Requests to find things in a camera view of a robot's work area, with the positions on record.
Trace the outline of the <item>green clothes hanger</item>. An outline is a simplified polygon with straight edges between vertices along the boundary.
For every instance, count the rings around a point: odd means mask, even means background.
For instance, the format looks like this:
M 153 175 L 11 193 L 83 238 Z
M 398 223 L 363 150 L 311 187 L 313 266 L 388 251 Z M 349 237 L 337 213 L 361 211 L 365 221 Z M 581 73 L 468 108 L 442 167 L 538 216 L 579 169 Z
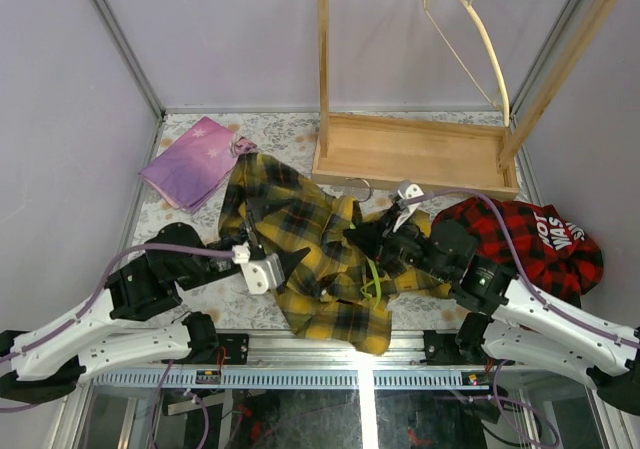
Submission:
M 371 199 L 372 195 L 373 195 L 373 189 L 371 188 L 371 185 L 369 184 L 369 182 L 363 178 L 346 178 L 344 183 L 346 185 L 353 185 L 355 184 L 355 182 L 360 181 L 362 184 L 364 184 L 365 189 L 368 190 L 368 196 L 367 198 L 360 200 L 358 199 L 359 204 L 363 204 L 366 203 L 369 199 Z M 363 223 L 374 223 L 376 222 L 382 215 L 381 211 L 377 211 L 377 212 L 369 212 L 367 214 L 365 214 L 363 217 Z M 350 244 L 355 244 L 353 242 L 349 242 L 349 236 L 347 235 L 347 232 L 349 231 L 354 231 L 356 230 L 356 225 L 353 223 L 353 221 L 351 221 L 349 223 L 349 227 L 345 230 L 343 230 L 342 232 L 342 236 L 344 238 L 347 239 L 348 243 Z M 368 300 L 369 302 L 372 302 L 371 305 L 371 309 L 372 310 L 386 310 L 386 306 L 385 304 L 381 304 L 382 301 L 382 286 L 381 286 L 381 278 L 380 278 L 380 274 L 379 271 L 374 263 L 373 260 L 371 260 L 368 256 L 365 257 L 366 262 L 368 264 L 368 272 L 365 271 L 364 275 L 363 275 L 363 283 L 362 286 L 360 288 L 360 293 L 361 295 Z M 366 280 L 367 274 L 370 274 L 371 276 L 371 280 Z

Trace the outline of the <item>yellow plaid shirt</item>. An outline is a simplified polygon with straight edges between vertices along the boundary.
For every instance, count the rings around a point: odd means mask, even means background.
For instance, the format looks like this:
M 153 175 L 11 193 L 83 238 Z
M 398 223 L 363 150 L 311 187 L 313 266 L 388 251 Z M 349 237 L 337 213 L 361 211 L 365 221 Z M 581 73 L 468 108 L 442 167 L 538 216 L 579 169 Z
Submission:
M 292 273 L 275 301 L 298 337 L 334 339 L 356 350 L 381 355 L 391 340 L 392 313 L 388 304 L 402 293 L 423 293 L 445 298 L 450 286 L 408 268 L 390 276 L 378 269 L 386 310 L 372 310 L 360 293 L 368 272 L 365 255 L 342 236 L 349 223 L 362 224 L 364 214 L 352 196 L 334 197 L 310 179 L 276 158 L 242 155 L 230 173 L 223 199 L 218 233 L 227 238 L 244 234 L 246 201 L 251 198 L 281 203 L 257 224 L 267 252 L 310 253 Z

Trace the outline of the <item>red black plaid shirt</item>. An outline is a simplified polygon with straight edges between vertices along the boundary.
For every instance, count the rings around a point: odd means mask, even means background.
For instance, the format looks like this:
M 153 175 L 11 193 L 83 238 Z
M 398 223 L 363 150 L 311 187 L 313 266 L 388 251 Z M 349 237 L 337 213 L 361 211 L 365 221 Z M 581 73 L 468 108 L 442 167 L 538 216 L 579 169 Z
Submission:
M 531 283 L 576 307 L 602 279 L 604 259 L 596 241 L 562 218 L 554 206 L 497 201 L 513 245 Z M 478 241 L 478 252 L 498 264 L 515 268 L 497 217 L 483 200 L 472 197 L 436 217 L 436 224 L 454 220 Z

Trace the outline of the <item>cream clothes hanger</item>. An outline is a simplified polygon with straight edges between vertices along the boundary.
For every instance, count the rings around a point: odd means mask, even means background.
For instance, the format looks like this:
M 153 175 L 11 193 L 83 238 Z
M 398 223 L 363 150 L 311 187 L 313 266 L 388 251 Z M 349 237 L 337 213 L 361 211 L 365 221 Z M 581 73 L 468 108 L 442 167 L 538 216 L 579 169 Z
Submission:
M 468 78 L 482 101 L 511 122 L 510 94 L 490 31 L 477 0 L 417 0 L 426 20 Z

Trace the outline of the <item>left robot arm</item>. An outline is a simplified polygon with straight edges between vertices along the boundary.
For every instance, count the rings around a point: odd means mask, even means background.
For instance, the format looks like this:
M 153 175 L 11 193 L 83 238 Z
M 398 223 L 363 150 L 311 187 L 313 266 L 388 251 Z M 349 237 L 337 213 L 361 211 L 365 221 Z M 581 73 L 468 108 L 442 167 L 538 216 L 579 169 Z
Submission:
M 14 410 L 55 401 L 111 370 L 154 361 L 222 362 L 213 319 L 192 311 L 159 329 L 145 322 L 182 305 L 180 294 L 240 274 L 250 293 L 284 289 L 309 251 L 270 250 L 257 225 L 290 200 L 251 199 L 237 235 L 205 245 L 186 223 L 172 223 L 156 237 L 116 256 L 97 289 L 77 307 L 29 332 L 1 334 L 1 397 Z

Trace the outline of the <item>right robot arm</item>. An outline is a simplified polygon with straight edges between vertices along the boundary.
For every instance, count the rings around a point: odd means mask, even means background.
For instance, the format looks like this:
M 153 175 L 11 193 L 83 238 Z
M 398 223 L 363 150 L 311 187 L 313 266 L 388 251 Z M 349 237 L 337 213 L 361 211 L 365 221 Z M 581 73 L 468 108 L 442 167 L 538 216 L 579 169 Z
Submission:
M 456 335 L 430 344 L 428 359 L 437 364 L 510 360 L 538 367 L 638 414 L 638 330 L 529 289 L 514 270 L 480 255 L 476 240 L 452 220 L 436 225 L 430 235 L 412 224 L 394 229 L 380 222 L 344 234 L 384 271 L 403 263 L 450 283 L 450 298 L 468 313 Z

